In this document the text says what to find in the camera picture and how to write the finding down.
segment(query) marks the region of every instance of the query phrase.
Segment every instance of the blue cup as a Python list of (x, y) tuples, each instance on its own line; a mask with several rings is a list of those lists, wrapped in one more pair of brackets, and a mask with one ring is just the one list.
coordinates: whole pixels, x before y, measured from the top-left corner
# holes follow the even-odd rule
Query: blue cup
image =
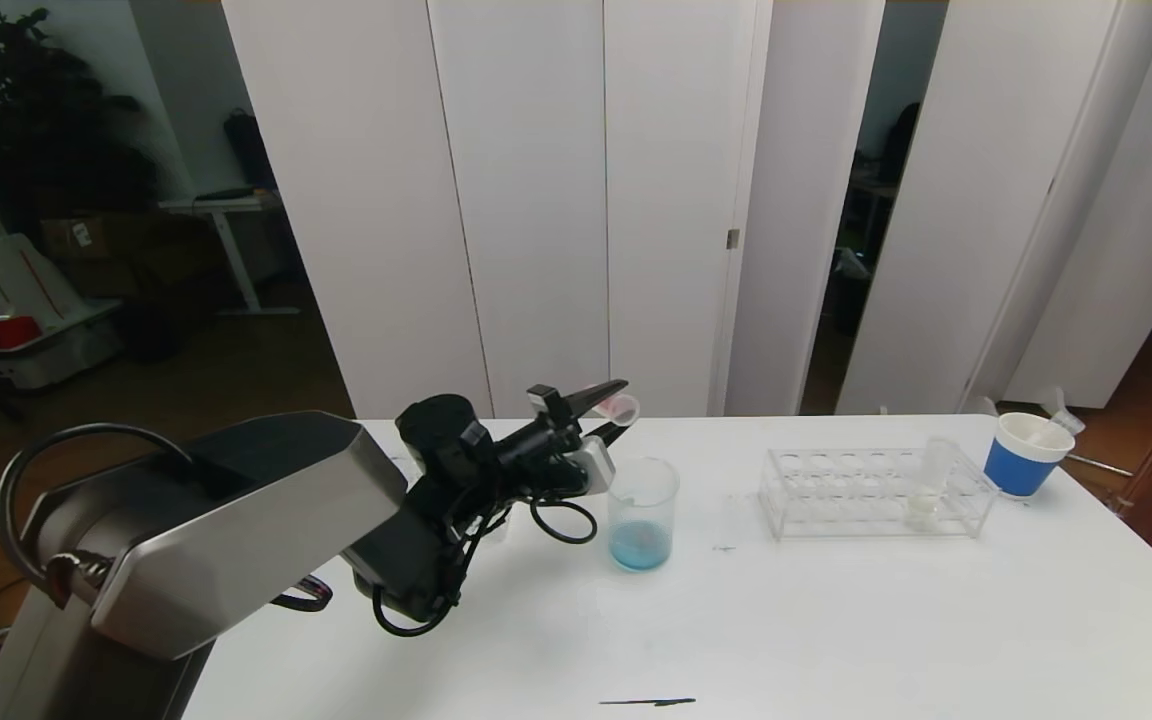
[(1007, 495), (1031, 497), (1069, 450), (1069, 430), (1038, 415), (1007, 414), (998, 418), (984, 473)]

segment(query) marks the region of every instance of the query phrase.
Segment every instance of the white tabletop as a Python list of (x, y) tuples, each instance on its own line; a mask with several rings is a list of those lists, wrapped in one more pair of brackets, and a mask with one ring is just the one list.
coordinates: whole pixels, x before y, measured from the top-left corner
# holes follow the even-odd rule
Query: white tabletop
[[(366, 425), (401, 450), (392, 423)], [(604, 536), (564, 546), (515, 511), (506, 541), (479, 547), (461, 606), (401, 639), (333, 560), (332, 605), (266, 607), (226, 634), (185, 717), (1152, 717), (1152, 550), (1064, 471), (1028, 502), (998, 501), (978, 539), (776, 544), (748, 498), (768, 447), (940, 434), (983, 463), (992, 432), (983, 415), (641, 420), (613, 456), (682, 475), (664, 568), (622, 573)], [(604, 498), (582, 502), (602, 515)], [(696, 703), (598, 705), (676, 697)]]

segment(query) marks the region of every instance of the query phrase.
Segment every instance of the blue liquid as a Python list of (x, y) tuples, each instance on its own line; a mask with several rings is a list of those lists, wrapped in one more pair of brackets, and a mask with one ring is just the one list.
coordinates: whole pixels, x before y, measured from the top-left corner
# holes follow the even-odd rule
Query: blue liquid
[(659, 568), (669, 559), (670, 545), (669, 530), (645, 520), (612, 529), (612, 559), (627, 570)]

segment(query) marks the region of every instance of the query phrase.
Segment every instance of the potted plant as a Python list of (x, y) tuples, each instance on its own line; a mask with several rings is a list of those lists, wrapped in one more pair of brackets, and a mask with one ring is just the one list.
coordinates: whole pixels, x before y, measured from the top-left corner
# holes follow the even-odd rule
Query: potted plant
[(141, 210), (156, 198), (156, 166), (116, 132), (141, 113), (105, 94), (91, 68), (51, 44), (38, 8), (0, 12), (0, 217), (38, 237), (38, 220), (74, 210)]

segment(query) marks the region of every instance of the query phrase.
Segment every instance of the cardboard box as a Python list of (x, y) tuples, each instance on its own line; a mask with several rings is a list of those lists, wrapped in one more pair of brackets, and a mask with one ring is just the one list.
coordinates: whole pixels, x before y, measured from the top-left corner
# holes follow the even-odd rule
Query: cardboard box
[(55, 260), (128, 258), (145, 247), (214, 236), (206, 220), (170, 213), (106, 213), (41, 220), (41, 243)]
[(189, 278), (222, 268), (219, 241), (198, 238), (173, 245), (143, 247), (120, 259), (68, 260), (61, 270), (84, 297), (131, 297), (159, 295)]

